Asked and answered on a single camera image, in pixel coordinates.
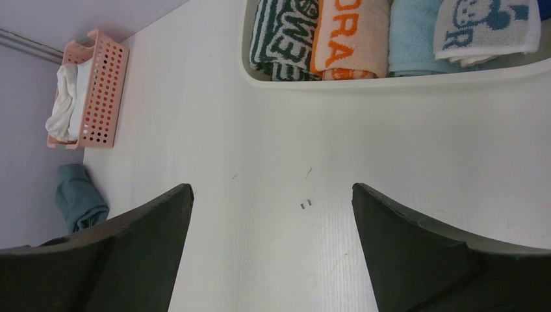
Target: dark blue fabric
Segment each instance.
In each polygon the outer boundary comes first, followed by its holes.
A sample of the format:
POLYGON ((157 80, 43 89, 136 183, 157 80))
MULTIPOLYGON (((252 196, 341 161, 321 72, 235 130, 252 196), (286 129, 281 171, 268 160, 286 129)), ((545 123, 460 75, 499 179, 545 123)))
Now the dark blue fabric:
POLYGON ((55 202, 61 210, 67 230, 74 233, 107 219, 109 208, 81 164, 68 164, 58 169, 60 183, 55 202))
POLYGON ((551 18, 551 0, 537 0, 539 5, 539 17, 542 21, 551 18))

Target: white cloth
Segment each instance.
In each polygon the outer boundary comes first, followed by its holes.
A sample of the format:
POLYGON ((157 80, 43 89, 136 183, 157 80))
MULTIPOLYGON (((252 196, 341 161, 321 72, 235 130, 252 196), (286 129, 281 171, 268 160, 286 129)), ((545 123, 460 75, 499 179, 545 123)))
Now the white cloth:
POLYGON ((75 108, 71 114, 69 128, 67 132, 72 141, 79 139, 81 123, 83 120, 84 106, 86 106, 86 92, 88 91, 88 81, 92 71, 92 59, 77 65, 77 99, 75 108))
POLYGON ((444 0, 434 53, 437 60, 473 66, 500 55, 534 53, 540 35, 537 0, 444 0))
POLYGON ((61 142, 71 141, 67 128, 77 97, 77 66, 62 65, 57 71, 57 98, 55 99, 52 116, 46 120, 48 134, 61 142))

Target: light blue towel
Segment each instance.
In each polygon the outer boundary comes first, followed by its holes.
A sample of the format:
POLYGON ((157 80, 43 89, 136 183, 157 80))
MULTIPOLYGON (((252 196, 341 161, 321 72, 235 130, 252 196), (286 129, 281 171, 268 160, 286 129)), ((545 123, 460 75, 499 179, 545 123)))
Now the light blue towel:
POLYGON ((89 228, 107 219, 109 208, 81 164, 60 166, 55 202, 69 233, 89 228))
POLYGON ((391 76, 465 71, 447 60, 435 60, 434 30, 441 4, 442 0, 394 0, 391 8, 389 48, 391 76))

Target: white tray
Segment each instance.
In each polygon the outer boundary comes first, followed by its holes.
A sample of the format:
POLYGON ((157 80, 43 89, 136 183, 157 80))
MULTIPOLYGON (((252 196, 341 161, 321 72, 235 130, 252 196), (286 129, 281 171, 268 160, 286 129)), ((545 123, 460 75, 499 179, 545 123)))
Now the white tray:
POLYGON ((244 0, 242 26, 240 30, 239 68, 243 78, 259 88, 287 90, 350 90, 369 91, 389 89, 438 88, 459 89, 500 85, 508 81, 519 81, 551 71, 551 20, 542 24, 541 45, 537 53, 506 58, 503 67, 497 70, 475 71, 470 73, 450 73, 420 77, 400 77, 384 79, 364 79, 351 81, 305 81, 273 82, 269 76, 252 70, 249 65, 249 50, 258 0, 244 0))

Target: white table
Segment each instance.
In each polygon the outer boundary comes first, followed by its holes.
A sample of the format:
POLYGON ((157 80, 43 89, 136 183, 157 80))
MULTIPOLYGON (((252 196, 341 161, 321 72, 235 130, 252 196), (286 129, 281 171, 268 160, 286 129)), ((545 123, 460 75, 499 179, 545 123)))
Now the white table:
POLYGON ((241 4, 193 0, 132 37, 115 147, 84 156, 111 216, 193 186, 170 311, 376 311, 355 182, 551 248, 550 93, 537 93, 551 75, 453 92, 262 90, 238 71, 241 4))

